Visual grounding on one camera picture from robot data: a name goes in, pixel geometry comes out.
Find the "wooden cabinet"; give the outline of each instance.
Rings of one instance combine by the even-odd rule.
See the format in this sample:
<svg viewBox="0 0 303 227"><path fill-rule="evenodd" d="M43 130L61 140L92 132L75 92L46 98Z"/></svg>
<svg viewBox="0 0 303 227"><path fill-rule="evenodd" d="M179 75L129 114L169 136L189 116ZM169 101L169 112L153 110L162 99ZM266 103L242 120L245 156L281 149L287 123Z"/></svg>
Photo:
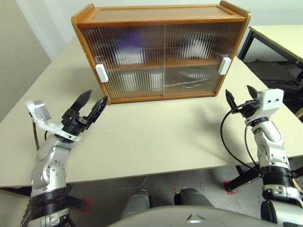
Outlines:
<svg viewBox="0 0 303 227"><path fill-rule="evenodd" d="M250 12L219 5L96 8L71 21L109 103L216 96ZM102 64L107 82L95 69Z"/></svg>

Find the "beige table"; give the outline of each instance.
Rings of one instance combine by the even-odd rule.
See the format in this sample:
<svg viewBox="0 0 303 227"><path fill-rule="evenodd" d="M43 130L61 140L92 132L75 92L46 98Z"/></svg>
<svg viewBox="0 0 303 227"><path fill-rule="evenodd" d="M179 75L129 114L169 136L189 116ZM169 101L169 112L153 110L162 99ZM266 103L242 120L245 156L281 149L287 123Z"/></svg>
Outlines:
<svg viewBox="0 0 303 227"><path fill-rule="evenodd" d="M73 40L40 75L6 118L0 123L0 186L30 185L36 148L31 119L25 102L42 99L60 122L62 114L80 93L93 89L82 114L102 97L79 42ZM229 111L224 90L233 92L236 102L250 99L246 84L257 90L266 86L237 58L231 65L218 97L176 99L115 104L106 107L90 129L75 143L67 161L67 182L185 171L238 164L224 149L219 133ZM285 135L290 157L303 153L303 125L283 106L272 118ZM231 116L225 138L235 155L250 162L244 146L244 119ZM38 131L40 143L43 131ZM255 159L256 146L249 133L249 148Z"/></svg>
<svg viewBox="0 0 303 227"><path fill-rule="evenodd" d="M303 25L262 25L250 26L249 29L238 56L240 60L244 60L256 38L300 69L303 68Z"/></svg>

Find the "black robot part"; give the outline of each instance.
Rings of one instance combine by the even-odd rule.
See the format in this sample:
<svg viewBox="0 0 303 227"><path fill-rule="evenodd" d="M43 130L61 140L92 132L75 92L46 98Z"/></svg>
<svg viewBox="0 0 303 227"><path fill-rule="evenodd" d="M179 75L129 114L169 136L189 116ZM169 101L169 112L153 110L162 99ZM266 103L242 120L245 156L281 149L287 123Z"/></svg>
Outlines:
<svg viewBox="0 0 303 227"><path fill-rule="evenodd" d="M233 97L232 93L228 90L225 90L226 100L232 109L232 113L234 113L234 114L241 113L242 116L246 119L251 117L259 109L259 107L258 107L259 100L257 99L257 95L258 95L257 90L249 85L247 85L247 89L248 89L250 96L253 98L254 102L242 107L241 109L236 109L237 105L234 101L234 97Z"/></svg>
<svg viewBox="0 0 303 227"><path fill-rule="evenodd" d="M81 132L88 129L103 112L107 104L107 96L96 102L88 116L80 116L79 110L88 102L90 94L91 90L83 92L64 113L61 121L63 131L78 136Z"/></svg>

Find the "cabinet top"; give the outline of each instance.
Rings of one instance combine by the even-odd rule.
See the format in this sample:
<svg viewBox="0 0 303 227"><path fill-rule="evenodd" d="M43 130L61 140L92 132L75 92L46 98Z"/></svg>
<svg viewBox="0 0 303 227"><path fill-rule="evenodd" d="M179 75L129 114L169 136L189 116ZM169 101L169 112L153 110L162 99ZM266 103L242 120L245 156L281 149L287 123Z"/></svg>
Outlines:
<svg viewBox="0 0 303 227"><path fill-rule="evenodd" d="M206 22L240 22L250 12L221 1L219 5L172 5L94 7L88 5L72 17L78 27L133 26L156 24L184 24Z"/></svg>

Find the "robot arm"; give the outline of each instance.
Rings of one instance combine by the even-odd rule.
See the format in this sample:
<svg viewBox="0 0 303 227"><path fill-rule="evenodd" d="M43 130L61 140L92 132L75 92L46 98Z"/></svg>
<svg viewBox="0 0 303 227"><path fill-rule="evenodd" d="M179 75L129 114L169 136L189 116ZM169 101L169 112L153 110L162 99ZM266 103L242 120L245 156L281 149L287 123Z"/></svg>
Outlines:
<svg viewBox="0 0 303 227"><path fill-rule="evenodd" d="M62 116L60 125L48 122L51 117L43 102L26 103L33 122L38 127L54 133L38 150L36 165L31 172L29 227L74 226L69 218L71 201L77 208L81 208L84 203L77 198L67 196L65 181L67 157L73 142L80 141L79 134L97 120L107 103L107 97L100 99L88 116L81 117L79 110L87 103L90 94L89 90L78 97Z"/></svg>
<svg viewBox="0 0 303 227"><path fill-rule="evenodd" d="M241 113L245 124L251 126L258 146L258 161L263 178L261 218L276 224L303 224L303 202L295 188L293 175L284 150L284 136L269 120L283 103L283 90L268 89L257 92L248 86L254 102L236 109L234 98L226 91L233 113Z"/></svg>

